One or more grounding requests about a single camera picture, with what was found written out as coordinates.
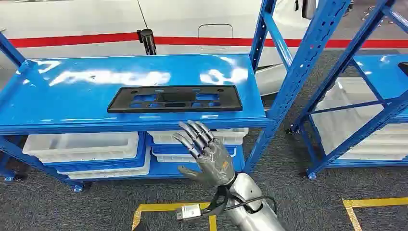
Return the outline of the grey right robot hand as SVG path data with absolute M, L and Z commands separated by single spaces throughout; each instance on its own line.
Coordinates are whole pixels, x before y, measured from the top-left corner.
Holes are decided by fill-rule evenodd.
M 173 137 L 186 147 L 201 170 L 198 172 L 185 166 L 178 166 L 178 171 L 191 180 L 210 186 L 217 187 L 233 182 L 236 172 L 232 158 L 224 144 L 213 135 L 212 131 L 200 121 L 188 120 L 186 123 L 178 124 L 190 139 L 178 132 L 174 133 Z

